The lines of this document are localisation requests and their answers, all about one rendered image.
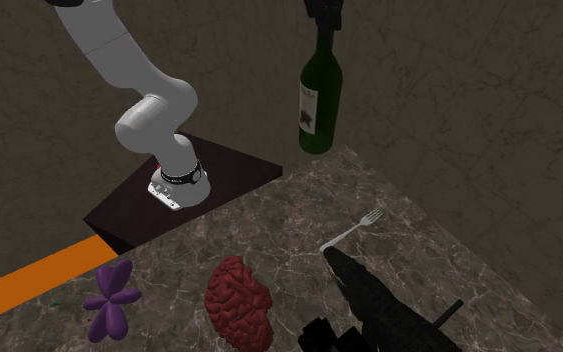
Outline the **green wine bottle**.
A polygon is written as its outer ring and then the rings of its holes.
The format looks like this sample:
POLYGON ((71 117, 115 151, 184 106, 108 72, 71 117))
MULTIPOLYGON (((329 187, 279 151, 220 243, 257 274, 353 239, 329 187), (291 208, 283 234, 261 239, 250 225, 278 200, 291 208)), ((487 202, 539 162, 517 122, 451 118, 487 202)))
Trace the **green wine bottle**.
POLYGON ((300 76, 299 145, 310 154, 327 152, 334 140, 343 74, 332 52, 333 38, 333 29, 318 26, 315 51, 300 76))

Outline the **dark robot stand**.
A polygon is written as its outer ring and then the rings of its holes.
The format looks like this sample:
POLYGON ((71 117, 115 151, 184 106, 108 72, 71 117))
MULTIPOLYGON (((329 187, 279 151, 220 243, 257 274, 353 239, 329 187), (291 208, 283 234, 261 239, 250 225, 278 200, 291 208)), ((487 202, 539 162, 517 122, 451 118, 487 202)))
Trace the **dark robot stand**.
POLYGON ((211 193, 201 204, 173 211, 148 191, 157 160, 151 156, 85 217, 121 255, 282 176, 280 165, 187 136, 208 173, 211 193))

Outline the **silver fork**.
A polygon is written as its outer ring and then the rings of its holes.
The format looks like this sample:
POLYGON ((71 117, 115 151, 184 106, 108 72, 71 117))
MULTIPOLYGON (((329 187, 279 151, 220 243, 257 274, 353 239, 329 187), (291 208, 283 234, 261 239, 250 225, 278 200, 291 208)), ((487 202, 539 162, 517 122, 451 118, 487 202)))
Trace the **silver fork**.
POLYGON ((342 239, 344 239, 346 236, 348 236, 350 233, 352 233, 353 231, 355 231, 356 229, 360 228, 360 227, 366 227, 366 226, 370 226, 372 225, 377 219, 379 219, 381 216, 383 215, 383 211, 381 209, 374 209, 372 211, 370 211, 368 214, 366 214, 365 216, 363 216, 361 218, 361 220, 355 224, 353 227, 351 227, 350 229, 346 230, 345 232, 343 232, 342 234, 336 236, 335 238, 329 240, 328 242, 326 242, 325 244, 321 245, 319 247, 319 251, 321 253, 323 253, 327 248, 332 247, 334 245, 336 245, 337 243, 339 243, 342 239))

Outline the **black long textured object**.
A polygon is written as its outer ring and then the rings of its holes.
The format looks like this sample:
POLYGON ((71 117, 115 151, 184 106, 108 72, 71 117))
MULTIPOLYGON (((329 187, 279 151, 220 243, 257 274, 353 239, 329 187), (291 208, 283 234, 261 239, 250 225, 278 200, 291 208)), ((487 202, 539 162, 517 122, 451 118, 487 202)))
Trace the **black long textured object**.
POLYGON ((323 251, 361 334, 378 352, 463 352, 440 327, 464 305, 456 300, 430 322, 396 298, 387 286, 354 258, 335 247, 323 251))

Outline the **red brain model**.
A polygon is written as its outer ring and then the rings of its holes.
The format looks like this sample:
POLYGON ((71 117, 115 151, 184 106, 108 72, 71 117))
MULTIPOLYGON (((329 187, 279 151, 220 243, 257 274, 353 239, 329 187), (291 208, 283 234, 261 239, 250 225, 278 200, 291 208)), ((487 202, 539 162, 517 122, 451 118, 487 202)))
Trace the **red brain model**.
POLYGON ((241 256, 226 257, 212 272, 204 305, 214 330, 238 352, 267 352, 274 331, 267 317, 270 290, 241 256))

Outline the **black blocky object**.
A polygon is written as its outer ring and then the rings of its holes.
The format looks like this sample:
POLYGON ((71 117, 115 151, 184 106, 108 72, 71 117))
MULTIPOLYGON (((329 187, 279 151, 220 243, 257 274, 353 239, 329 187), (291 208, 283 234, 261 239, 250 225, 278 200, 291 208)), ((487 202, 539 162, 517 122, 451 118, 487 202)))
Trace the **black blocky object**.
POLYGON ((302 328, 298 344, 303 352, 374 352, 355 327, 337 336, 326 318, 315 318, 302 328))

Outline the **purple balloon flower toy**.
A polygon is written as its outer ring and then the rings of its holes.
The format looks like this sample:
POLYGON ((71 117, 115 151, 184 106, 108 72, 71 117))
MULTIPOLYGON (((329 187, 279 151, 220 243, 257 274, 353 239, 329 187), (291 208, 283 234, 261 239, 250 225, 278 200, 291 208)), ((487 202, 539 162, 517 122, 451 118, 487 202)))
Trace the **purple balloon flower toy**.
POLYGON ((113 267, 103 265, 96 270, 95 279, 101 295, 83 302, 85 310, 98 311, 88 331, 90 342, 98 343, 106 336, 120 341, 127 336, 129 325, 122 305, 135 303, 142 297, 140 290, 125 288, 132 270, 133 263, 128 259, 120 260, 113 267))

